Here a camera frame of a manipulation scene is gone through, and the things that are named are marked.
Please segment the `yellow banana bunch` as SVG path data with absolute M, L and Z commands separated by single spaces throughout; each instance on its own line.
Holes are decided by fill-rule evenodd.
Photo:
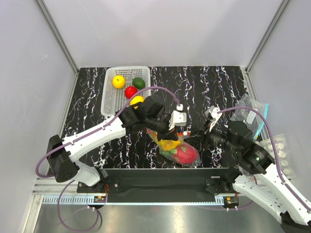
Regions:
M 174 141 L 174 140 L 161 140 L 158 141 L 158 145 L 163 151 L 171 151 L 175 149 L 178 145 L 181 144 L 181 141 Z

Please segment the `clear bag with orange zipper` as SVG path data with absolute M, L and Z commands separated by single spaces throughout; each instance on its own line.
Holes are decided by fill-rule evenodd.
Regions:
M 187 143 L 190 132 L 177 133 L 177 140 L 157 139 L 157 132 L 147 129 L 148 135 L 156 142 L 162 156 L 186 167 L 197 167 L 202 164 L 198 150 Z

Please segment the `pink dragon fruit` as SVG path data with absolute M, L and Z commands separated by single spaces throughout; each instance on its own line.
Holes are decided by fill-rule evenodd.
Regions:
M 161 151 L 161 155 L 182 166 L 194 167 L 201 164 L 199 152 L 188 143 L 182 142 L 171 151 Z

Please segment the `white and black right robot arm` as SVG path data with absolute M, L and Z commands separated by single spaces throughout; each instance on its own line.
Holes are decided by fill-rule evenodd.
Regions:
M 277 170 L 276 159 L 252 139 L 252 131 L 242 121 L 228 124 L 226 133 L 218 133 L 207 121 L 200 131 L 202 148 L 219 147 L 229 152 L 240 168 L 253 175 L 268 187 L 268 191 L 234 167 L 225 170 L 219 178 L 207 185 L 217 191 L 235 191 L 247 196 L 271 214 L 286 233 L 309 233 L 311 231 L 311 203 L 294 194 L 294 187 Z

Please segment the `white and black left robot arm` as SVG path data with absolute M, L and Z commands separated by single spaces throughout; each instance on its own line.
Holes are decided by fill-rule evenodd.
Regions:
M 76 180 L 94 192 L 102 191 L 104 176 L 95 167 L 82 163 L 80 158 L 102 144 L 143 128 L 155 131 L 159 140 L 177 139 L 174 127 L 187 121 L 183 117 L 183 105 L 177 102 L 172 113 L 166 113 L 164 109 L 153 96 L 148 96 L 143 101 L 128 103 L 115 115 L 86 131 L 65 138 L 52 136 L 45 157 L 51 176 L 58 183 Z

